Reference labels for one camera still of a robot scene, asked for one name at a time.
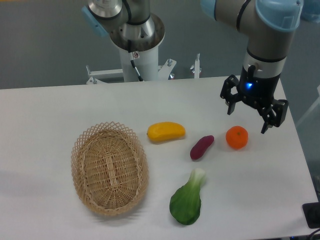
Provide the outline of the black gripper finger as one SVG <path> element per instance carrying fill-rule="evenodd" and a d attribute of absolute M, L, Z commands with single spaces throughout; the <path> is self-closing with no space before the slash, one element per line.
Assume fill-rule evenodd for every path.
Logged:
<path fill-rule="evenodd" d="M 261 133 L 265 134 L 272 127 L 278 128 L 286 118 L 288 107 L 286 99 L 273 99 L 269 106 L 259 106 L 257 111 L 264 121 Z"/>
<path fill-rule="evenodd" d="M 225 104 L 228 106 L 227 114 L 231 115 L 234 110 L 236 103 L 240 102 L 241 95 L 238 93 L 236 89 L 236 93 L 232 93 L 233 88 L 237 88 L 239 85 L 239 80 L 235 75 L 230 75 L 223 83 L 220 97 L 225 100 Z"/>

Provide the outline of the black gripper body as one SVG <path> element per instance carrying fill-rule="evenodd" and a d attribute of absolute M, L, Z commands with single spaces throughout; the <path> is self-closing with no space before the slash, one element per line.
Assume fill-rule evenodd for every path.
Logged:
<path fill-rule="evenodd" d="M 279 75 L 271 78 L 256 77 L 252 70 L 247 71 L 243 67 L 236 87 L 241 101 L 254 109 L 269 108 L 274 100 L 279 78 Z"/>

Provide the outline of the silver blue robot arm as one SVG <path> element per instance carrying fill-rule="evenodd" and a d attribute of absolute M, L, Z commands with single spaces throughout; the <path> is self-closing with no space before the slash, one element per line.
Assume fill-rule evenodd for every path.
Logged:
<path fill-rule="evenodd" d="M 231 114 L 236 103 L 256 109 L 269 128 L 285 120 L 289 103 L 275 99 L 278 80 L 303 8 L 301 0 L 202 0 L 202 11 L 248 37 L 240 77 L 229 76 L 220 97 Z M 158 66 L 158 47 L 165 36 L 162 20 L 148 0 L 90 0 L 82 8 L 84 19 L 101 37 L 109 36 L 118 48 L 126 82 L 167 80 Z"/>

